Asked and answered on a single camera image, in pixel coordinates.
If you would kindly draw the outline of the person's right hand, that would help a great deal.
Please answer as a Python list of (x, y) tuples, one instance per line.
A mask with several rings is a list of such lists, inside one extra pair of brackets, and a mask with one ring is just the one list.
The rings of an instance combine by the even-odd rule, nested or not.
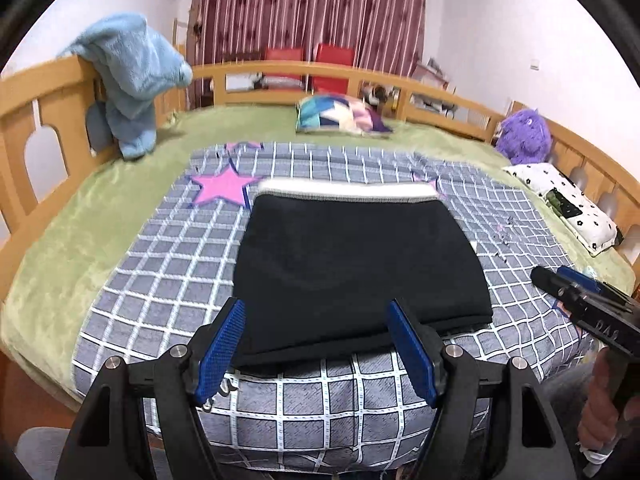
[(591, 451), (601, 451), (614, 440), (616, 424), (621, 417), (631, 420), (639, 414), (639, 400), (636, 398), (629, 400), (622, 412), (614, 406), (608, 392), (609, 380), (608, 348), (603, 348), (593, 363), (587, 401), (578, 425), (579, 442)]

